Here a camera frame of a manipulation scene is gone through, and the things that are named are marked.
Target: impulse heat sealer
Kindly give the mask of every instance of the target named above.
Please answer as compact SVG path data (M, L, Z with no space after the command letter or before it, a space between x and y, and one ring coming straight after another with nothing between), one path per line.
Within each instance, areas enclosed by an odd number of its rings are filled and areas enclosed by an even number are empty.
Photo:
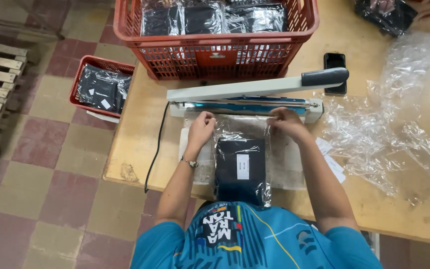
M272 109L284 106L304 117L306 123L313 123L324 112L321 99L264 95L336 87L348 77L347 69L337 67L302 73L297 77L171 89L167 91L167 100L170 102L170 113L175 117L183 117L185 111L266 116Z

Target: power cord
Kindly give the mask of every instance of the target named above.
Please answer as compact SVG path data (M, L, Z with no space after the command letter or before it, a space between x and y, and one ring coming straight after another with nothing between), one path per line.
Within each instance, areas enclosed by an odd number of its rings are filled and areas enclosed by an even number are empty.
M162 123L160 123L159 138L157 139L157 151L155 152L155 156L152 160L151 166L149 167L149 171L147 172L147 177L145 178L144 193L147 193L147 191L148 191L147 181L149 180L149 175L151 174L152 166L154 165L155 159L157 158L157 155L159 154L160 138L162 136L163 123L165 121L165 114L167 114L167 108L169 108L169 102L167 102L167 105L165 105L165 110L163 111Z

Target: smartphone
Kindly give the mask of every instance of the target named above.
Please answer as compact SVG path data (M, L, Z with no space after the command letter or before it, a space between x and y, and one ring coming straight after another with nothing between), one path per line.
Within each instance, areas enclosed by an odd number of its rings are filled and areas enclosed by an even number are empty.
M330 69L335 67L346 68L346 57L344 54L339 53L326 53L324 55L324 69ZM335 93L335 94L346 94L348 89L346 87L346 82L338 87L326 88L325 93Z

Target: stack of packages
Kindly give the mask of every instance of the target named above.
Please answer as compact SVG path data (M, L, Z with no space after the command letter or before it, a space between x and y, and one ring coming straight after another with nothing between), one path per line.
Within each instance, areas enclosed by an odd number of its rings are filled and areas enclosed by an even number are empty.
M146 0L142 36L287 32L287 9L275 0Z
M88 107L121 114L129 86L130 76L86 64L77 93L79 101Z

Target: checkered tile floor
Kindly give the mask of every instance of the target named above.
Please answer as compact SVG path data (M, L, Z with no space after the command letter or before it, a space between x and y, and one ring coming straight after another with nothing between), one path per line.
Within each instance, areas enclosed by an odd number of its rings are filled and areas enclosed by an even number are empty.
M0 36L13 46L36 42L29 48L42 54L15 92L22 108L1 144L0 268L128 268L160 193L101 179L116 125L76 109L68 96L84 55L136 58L112 31L110 3L73 2L65 12L65 0L25 2L63 25L67 39ZM36 25L7 0L0 0L0 18ZM201 202L191 200L188 219Z

